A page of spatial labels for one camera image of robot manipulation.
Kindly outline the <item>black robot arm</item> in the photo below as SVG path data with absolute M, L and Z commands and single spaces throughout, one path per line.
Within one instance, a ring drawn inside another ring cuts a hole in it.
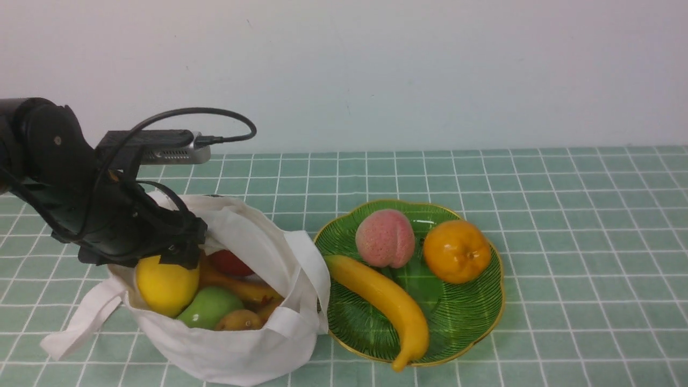
M 2 192 L 31 206 L 52 237 L 79 247 L 78 260 L 133 268 L 142 258 L 195 269 L 206 223 L 181 198 L 158 189 L 173 208 L 159 205 L 137 181 L 154 145 L 178 145 L 188 131 L 162 139 L 133 137 L 111 164 L 106 157 L 127 132 L 110 132 L 98 147 L 84 139 L 69 107 L 44 98 L 2 100 Z

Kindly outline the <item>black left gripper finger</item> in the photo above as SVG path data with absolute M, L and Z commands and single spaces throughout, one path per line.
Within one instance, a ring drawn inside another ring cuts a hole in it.
M 182 226 L 161 233 L 160 263 L 177 265 L 187 270 L 198 267 L 201 245 L 205 243 L 207 224 L 195 215 L 184 216 Z

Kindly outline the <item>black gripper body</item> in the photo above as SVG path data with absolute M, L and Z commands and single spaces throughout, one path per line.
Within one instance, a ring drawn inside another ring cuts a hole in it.
M 133 267 L 162 251 L 161 233 L 178 228 L 126 174 L 105 166 L 69 107 L 14 104 L 14 195 L 31 206 L 79 261 Z

